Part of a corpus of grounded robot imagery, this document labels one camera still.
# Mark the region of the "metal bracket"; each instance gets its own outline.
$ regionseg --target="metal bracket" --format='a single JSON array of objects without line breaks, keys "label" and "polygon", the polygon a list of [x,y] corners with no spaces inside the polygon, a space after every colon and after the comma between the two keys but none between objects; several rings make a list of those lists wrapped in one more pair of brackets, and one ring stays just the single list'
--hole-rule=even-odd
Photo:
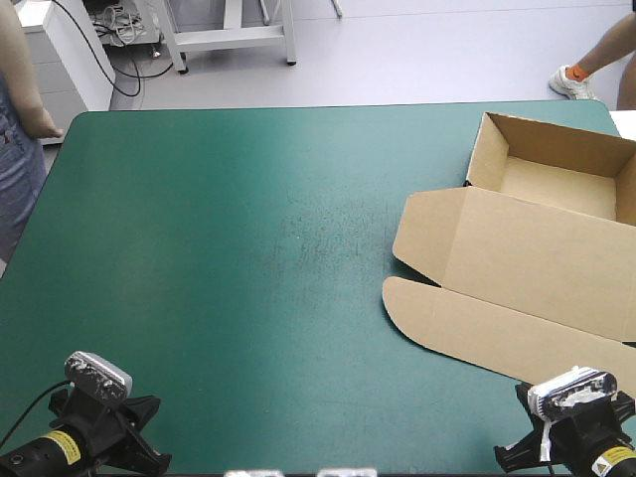
[{"label": "metal bracket", "polygon": [[322,469],[316,477],[378,477],[378,471],[371,467],[363,469]]},{"label": "metal bracket", "polygon": [[[285,477],[279,470],[230,470],[224,477]],[[322,469],[316,477],[378,477],[378,471],[367,467],[361,469],[354,468],[331,468]]]}]

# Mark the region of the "cardboard box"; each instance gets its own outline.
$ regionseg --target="cardboard box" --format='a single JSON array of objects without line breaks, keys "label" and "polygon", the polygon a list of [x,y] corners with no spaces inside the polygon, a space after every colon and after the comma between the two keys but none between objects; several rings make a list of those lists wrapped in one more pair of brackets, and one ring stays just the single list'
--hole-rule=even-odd
[{"label": "cardboard box", "polygon": [[391,277],[396,325],[434,351],[531,383],[574,365],[636,393],[636,142],[484,115],[471,187],[408,198]]}]

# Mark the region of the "white sneaker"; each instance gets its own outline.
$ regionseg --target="white sneaker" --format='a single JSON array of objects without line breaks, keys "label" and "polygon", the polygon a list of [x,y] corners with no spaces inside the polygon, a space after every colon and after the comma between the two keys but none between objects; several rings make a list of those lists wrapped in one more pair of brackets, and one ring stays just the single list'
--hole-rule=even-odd
[{"label": "white sneaker", "polygon": [[583,81],[575,81],[569,79],[565,75],[565,69],[569,68],[568,65],[564,65],[556,70],[556,73],[550,78],[548,84],[557,93],[563,94],[570,99],[598,99],[592,92],[589,85],[589,78]]}]

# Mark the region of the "green table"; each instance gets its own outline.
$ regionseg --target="green table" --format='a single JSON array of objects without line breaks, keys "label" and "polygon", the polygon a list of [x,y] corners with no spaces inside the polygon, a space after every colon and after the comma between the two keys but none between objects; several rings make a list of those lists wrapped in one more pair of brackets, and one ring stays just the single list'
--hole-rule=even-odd
[{"label": "green table", "polygon": [[486,110],[616,133],[585,101],[82,115],[0,284],[0,429],[80,349],[164,400],[172,472],[497,472],[515,382],[381,299],[406,196],[462,184]]}]

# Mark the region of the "gray floor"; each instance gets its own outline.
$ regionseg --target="gray floor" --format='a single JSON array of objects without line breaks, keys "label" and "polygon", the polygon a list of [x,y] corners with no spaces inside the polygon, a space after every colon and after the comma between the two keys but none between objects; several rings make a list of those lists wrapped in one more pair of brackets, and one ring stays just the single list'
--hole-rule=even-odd
[{"label": "gray floor", "polygon": [[[171,0],[179,28],[219,28],[220,0]],[[115,93],[112,109],[316,106],[561,98],[547,78],[573,63],[631,11],[631,0],[293,0],[299,62],[281,48],[192,54],[190,72],[145,82],[133,99]],[[247,24],[257,0],[244,0]],[[169,64],[136,56],[147,75]],[[113,52],[125,67],[125,57]],[[622,67],[593,79],[613,109]],[[118,84],[133,90],[132,80]],[[57,154],[48,147],[47,167]],[[0,261],[0,275],[3,264]]]}]

